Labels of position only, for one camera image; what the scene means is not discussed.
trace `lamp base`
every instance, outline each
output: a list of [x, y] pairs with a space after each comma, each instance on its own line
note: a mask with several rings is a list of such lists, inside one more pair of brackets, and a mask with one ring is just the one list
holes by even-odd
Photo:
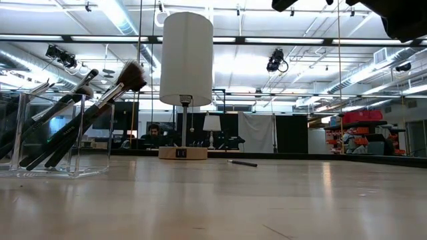
[[205, 147], [159, 147], [159, 158], [169, 160], [206, 160]]

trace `person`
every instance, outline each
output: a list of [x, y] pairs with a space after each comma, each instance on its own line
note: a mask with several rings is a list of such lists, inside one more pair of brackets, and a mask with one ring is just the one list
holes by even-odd
[[160, 135], [160, 127], [157, 124], [151, 124], [148, 128], [149, 134], [142, 135], [141, 139], [144, 140], [145, 144], [150, 144], [152, 148], [161, 146], [162, 137]]

